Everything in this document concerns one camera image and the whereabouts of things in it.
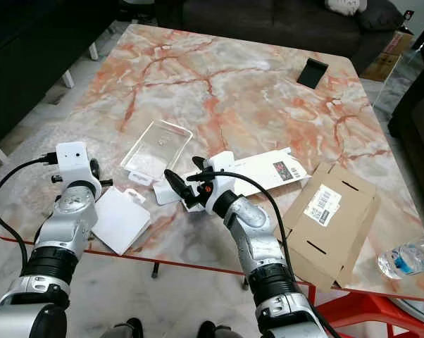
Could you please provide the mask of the clear plastic packaging tray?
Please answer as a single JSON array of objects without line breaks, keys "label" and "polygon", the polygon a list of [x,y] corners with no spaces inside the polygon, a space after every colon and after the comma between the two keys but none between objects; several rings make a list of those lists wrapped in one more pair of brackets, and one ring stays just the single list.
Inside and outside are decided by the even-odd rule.
[{"label": "clear plastic packaging tray", "polygon": [[163,172],[177,163],[192,137],[188,129],[155,120],[120,161],[120,167],[128,171],[129,180],[151,186],[163,180]]}]

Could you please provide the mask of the long white packaging box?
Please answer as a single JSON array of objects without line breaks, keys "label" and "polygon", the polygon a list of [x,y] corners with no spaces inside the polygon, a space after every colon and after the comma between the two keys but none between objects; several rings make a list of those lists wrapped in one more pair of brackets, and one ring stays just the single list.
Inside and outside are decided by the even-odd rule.
[{"label": "long white packaging box", "polygon": [[[235,160],[230,171],[251,178],[264,189],[275,189],[284,184],[299,182],[309,178],[310,176],[306,173],[305,167],[302,167],[302,164],[286,150],[276,149],[265,154],[257,154],[241,158],[241,160]],[[158,180],[153,184],[155,199],[160,206],[180,199],[173,192],[169,183],[163,182],[163,180]],[[253,196],[253,194],[260,193],[259,189],[255,189],[251,184],[237,178],[235,178],[233,191],[235,194],[243,194],[244,196]]]}]

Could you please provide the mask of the marble pattern folding table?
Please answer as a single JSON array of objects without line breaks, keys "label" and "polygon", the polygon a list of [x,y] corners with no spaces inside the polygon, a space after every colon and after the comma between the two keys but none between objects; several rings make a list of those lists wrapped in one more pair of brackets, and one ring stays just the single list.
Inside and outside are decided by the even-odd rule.
[{"label": "marble pattern folding table", "polygon": [[[315,89],[297,83],[308,58],[329,65]],[[232,151],[235,158],[245,158],[288,148],[309,172],[322,162],[338,163],[375,184],[380,208],[344,288],[424,300],[424,273],[393,280],[376,263],[382,252],[423,237],[424,225],[347,58],[131,25],[80,89],[79,99],[63,109],[58,121],[23,135],[0,167],[0,177],[61,142],[86,142],[103,178],[113,178],[116,189],[146,197],[151,221],[126,258],[241,272],[237,248],[221,219],[187,212],[180,203],[158,205],[153,189],[129,180],[120,167],[142,132],[161,120],[193,133],[173,167],[179,174],[194,170],[193,156]]]}]

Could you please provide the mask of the black cabinet with white legs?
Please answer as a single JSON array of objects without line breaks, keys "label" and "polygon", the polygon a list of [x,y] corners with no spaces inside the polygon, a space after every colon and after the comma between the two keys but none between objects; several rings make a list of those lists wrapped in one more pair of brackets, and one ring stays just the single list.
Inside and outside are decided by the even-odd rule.
[{"label": "black cabinet with white legs", "polygon": [[0,0],[0,141],[117,12],[118,0]]}]

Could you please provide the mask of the black robot right foot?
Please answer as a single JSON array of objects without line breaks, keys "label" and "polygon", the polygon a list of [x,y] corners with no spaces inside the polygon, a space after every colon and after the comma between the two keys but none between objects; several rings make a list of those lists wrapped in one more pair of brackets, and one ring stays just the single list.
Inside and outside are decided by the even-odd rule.
[{"label": "black robot right foot", "polygon": [[206,320],[200,325],[197,338],[243,338],[242,335],[227,325],[216,325]]}]

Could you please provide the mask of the black robot foot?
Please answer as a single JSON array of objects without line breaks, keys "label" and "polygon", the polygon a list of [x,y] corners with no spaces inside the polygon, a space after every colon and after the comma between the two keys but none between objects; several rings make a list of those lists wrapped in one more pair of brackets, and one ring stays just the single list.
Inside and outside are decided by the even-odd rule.
[{"label": "black robot foot", "polygon": [[142,321],[138,318],[129,318],[122,324],[115,326],[118,330],[118,338],[144,338]]},{"label": "black robot foot", "polygon": [[243,338],[242,335],[227,325],[216,325],[206,320],[200,325],[197,338]]}]

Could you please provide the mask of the black rectangular case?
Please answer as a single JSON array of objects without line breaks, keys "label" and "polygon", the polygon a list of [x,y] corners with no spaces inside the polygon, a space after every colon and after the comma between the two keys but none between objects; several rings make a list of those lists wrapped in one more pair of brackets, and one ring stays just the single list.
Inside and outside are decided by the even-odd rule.
[{"label": "black rectangular case", "polygon": [[327,73],[329,65],[318,59],[308,58],[306,64],[297,78],[297,83],[315,89],[321,81],[321,78]]}]

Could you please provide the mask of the black robot left foot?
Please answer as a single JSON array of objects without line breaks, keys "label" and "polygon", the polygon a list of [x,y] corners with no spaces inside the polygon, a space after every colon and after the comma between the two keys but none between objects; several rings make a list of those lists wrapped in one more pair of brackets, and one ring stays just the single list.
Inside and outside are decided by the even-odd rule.
[{"label": "black robot left foot", "polygon": [[122,324],[115,326],[118,330],[118,338],[144,338],[142,321],[138,318],[129,318]]}]

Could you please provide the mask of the flat brown cardboard with label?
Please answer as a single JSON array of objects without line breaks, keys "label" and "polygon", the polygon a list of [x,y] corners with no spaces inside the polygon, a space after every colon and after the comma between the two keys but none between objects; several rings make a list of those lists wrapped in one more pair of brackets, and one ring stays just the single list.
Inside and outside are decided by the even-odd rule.
[{"label": "flat brown cardboard with label", "polygon": [[379,208],[375,184],[338,163],[318,164],[283,216],[294,274],[319,289],[350,283]]}]

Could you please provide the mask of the white cushion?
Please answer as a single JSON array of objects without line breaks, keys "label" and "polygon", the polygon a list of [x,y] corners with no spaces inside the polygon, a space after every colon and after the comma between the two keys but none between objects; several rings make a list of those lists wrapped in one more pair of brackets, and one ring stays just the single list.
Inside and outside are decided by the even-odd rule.
[{"label": "white cushion", "polygon": [[345,16],[354,16],[367,9],[368,0],[323,0],[332,12]]}]

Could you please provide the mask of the red plastic stool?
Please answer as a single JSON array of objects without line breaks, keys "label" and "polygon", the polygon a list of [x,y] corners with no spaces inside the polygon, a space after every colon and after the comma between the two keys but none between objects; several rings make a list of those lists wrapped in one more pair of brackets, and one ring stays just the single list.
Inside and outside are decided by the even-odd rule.
[{"label": "red plastic stool", "polygon": [[342,290],[311,290],[316,309],[335,329],[382,324],[386,338],[424,338],[424,322],[399,309],[388,296]]}]

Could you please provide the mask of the brown cardboard box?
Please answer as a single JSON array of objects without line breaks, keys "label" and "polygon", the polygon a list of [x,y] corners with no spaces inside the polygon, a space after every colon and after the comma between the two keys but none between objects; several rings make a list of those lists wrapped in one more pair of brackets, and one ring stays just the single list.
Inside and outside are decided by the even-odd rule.
[{"label": "brown cardboard box", "polygon": [[363,80],[385,81],[399,63],[402,55],[405,54],[414,42],[414,35],[405,26],[401,26],[394,32],[392,39],[374,58],[374,61],[368,65],[366,70],[361,73],[360,78]]}]

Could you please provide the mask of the clear plastic water bottle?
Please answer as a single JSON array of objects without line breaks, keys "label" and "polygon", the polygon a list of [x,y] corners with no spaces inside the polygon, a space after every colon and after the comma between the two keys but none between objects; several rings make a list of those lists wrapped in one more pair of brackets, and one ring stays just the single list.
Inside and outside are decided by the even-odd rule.
[{"label": "clear plastic water bottle", "polygon": [[424,239],[383,252],[377,263],[382,274],[393,280],[424,273]]}]

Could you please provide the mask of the dark cushion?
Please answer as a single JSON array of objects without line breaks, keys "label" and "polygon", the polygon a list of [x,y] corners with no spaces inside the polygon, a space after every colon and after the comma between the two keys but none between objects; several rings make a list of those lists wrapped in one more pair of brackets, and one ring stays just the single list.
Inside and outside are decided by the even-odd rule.
[{"label": "dark cushion", "polygon": [[356,19],[361,29],[371,32],[396,31],[405,22],[404,15],[390,0],[364,0]]}]

